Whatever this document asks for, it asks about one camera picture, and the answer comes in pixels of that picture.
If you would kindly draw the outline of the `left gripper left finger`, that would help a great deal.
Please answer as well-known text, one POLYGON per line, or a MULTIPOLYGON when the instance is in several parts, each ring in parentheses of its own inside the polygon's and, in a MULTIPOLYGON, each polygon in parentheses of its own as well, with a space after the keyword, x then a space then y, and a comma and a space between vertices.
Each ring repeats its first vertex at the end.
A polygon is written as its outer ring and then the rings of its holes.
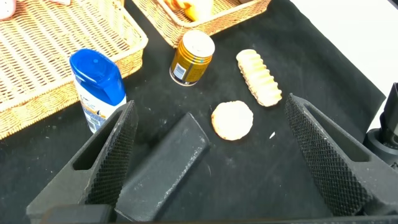
POLYGON ((139 118, 134 101, 120 106, 27 206, 40 218, 57 205, 115 206, 127 177, 139 118))

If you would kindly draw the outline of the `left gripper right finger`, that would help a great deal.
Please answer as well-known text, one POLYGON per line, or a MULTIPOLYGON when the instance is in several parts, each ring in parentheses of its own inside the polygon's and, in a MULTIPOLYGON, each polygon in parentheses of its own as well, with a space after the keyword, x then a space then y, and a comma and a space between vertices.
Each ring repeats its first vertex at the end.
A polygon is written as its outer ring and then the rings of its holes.
POLYGON ((290 94, 285 115, 332 214, 397 214, 397 171, 309 101, 290 94))

